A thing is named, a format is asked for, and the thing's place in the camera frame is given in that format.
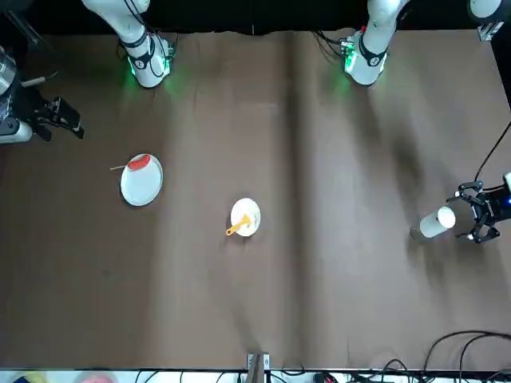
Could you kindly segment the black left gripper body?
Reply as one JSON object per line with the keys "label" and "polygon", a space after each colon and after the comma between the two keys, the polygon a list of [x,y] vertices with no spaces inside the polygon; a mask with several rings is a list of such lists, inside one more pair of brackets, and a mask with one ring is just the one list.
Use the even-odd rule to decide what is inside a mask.
{"label": "black left gripper body", "polygon": [[476,222],[482,221],[485,216],[484,224],[493,226],[495,223],[510,219],[510,191],[508,188],[481,191],[476,194],[476,199],[481,201],[481,205],[473,206]]}

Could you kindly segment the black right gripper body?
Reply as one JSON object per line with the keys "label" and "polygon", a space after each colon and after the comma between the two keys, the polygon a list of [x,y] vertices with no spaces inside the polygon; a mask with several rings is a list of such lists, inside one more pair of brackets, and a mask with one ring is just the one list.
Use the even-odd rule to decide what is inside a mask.
{"label": "black right gripper body", "polygon": [[58,112],[61,97],[46,100],[35,87],[18,87],[14,90],[14,117],[30,126],[36,124],[63,127]]}

